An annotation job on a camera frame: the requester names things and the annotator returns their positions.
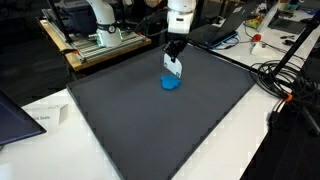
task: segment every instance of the white table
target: white table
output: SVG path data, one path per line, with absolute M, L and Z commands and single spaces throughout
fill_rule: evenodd
M 311 18 L 311 17 L 312 16 L 310 16 L 304 12 L 296 11 L 295 16 L 293 18 L 291 18 L 290 20 L 300 21 L 301 19 Z M 247 29 L 247 33 L 251 36 L 258 34 L 258 32 L 255 29 L 252 29 L 249 27 L 247 27 L 246 29 Z M 244 25 L 241 25 L 237 29 L 237 31 L 238 31 L 239 36 L 241 38 L 240 41 L 244 42 L 244 41 L 251 40 L 251 38 L 249 36 L 247 36 L 245 33 Z M 270 29 L 270 28 L 267 28 L 264 32 L 259 33 L 259 34 L 262 35 L 262 41 L 264 41 L 270 45 L 273 45 L 275 47 L 287 50 L 287 51 L 290 49 L 290 46 L 284 45 L 282 43 L 284 40 L 280 39 L 280 37 L 294 35 L 294 34 L 286 33 L 286 32 L 275 30 L 275 29 Z M 315 45 L 316 41 L 318 40 L 319 36 L 320 36 L 320 26 L 310 34 L 310 36 L 301 45 L 301 47 L 295 53 L 295 55 L 300 56 L 304 59 L 307 59 L 313 46 Z M 267 48 L 270 49 L 271 51 L 273 51 L 277 55 L 278 59 L 275 59 L 274 57 L 271 57 L 271 56 L 267 57 L 267 55 L 265 55 L 264 57 L 251 55 L 252 48 L 253 48 L 252 43 L 239 43 L 238 45 L 236 45 L 228 50 L 215 50 L 215 52 L 217 52 L 225 57 L 231 58 L 235 61 L 238 61 L 244 65 L 247 65 L 247 66 L 252 66 L 255 63 L 265 63 L 269 60 L 281 60 L 282 57 L 284 56 L 284 53 L 278 52 L 278 51 L 273 50 L 269 47 L 267 47 Z M 302 65 L 304 64 L 304 62 L 297 57 L 292 57 L 289 62 L 296 64 L 299 67 L 302 67 Z
M 261 58 L 252 58 L 250 53 L 241 51 L 247 49 L 241 46 L 225 53 L 243 62 L 247 60 L 248 65 L 261 61 Z M 311 46 L 305 46 L 300 51 L 306 58 L 311 49 Z M 278 99 L 255 85 L 200 145 L 174 179 L 239 179 L 268 132 L 268 114 L 277 102 Z M 27 107 L 33 104 L 68 104 L 68 116 L 59 126 L 46 126 L 47 134 L 5 146 L 0 153 L 1 180 L 119 179 L 67 90 Z

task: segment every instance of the blue object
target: blue object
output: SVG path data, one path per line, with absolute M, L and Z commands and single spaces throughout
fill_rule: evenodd
M 181 80 L 176 76 L 162 76 L 161 86 L 163 89 L 172 90 L 179 87 Z

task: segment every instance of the workbench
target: workbench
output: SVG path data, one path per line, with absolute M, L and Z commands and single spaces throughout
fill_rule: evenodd
M 48 35 L 48 38 L 52 39 L 52 41 L 54 42 L 54 44 L 58 47 L 59 51 L 68 49 L 68 44 L 66 42 L 64 42 L 64 40 L 59 36 L 59 34 L 54 30 L 54 28 L 52 26 L 50 26 L 49 22 L 46 19 L 43 20 L 39 20 L 39 25 L 43 31 L 43 33 Z M 112 51 L 109 54 L 100 57 L 97 60 L 94 61 L 88 61 L 88 62 L 84 62 L 81 63 L 81 61 L 79 60 L 79 58 L 77 56 L 75 56 L 72 53 L 66 54 L 64 55 L 64 59 L 66 60 L 66 64 L 67 64 L 67 70 L 68 71 L 80 71 L 89 67 L 92 67 L 96 64 L 99 64 L 101 62 L 116 58 L 120 55 L 126 54 L 128 52 L 132 52 L 134 50 L 137 50 L 139 48 L 142 48 L 144 46 L 147 46 L 151 44 L 151 40 L 149 38 L 145 38 L 145 41 L 142 41 L 140 43 L 137 43 L 133 46 L 127 47 L 125 49 L 120 49 L 118 51 Z

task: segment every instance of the laptop screen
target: laptop screen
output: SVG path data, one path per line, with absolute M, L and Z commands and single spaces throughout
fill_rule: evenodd
M 0 90 L 0 146 L 45 132 L 43 127 Z

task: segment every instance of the gray mat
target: gray mat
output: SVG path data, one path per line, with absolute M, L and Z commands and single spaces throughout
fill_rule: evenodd
M 68 85 L 123 179 L 171 179 L 254 84 L 246 70 L 188 46 L 181 85 L 166 91 L 162 56 L 157 48 Z

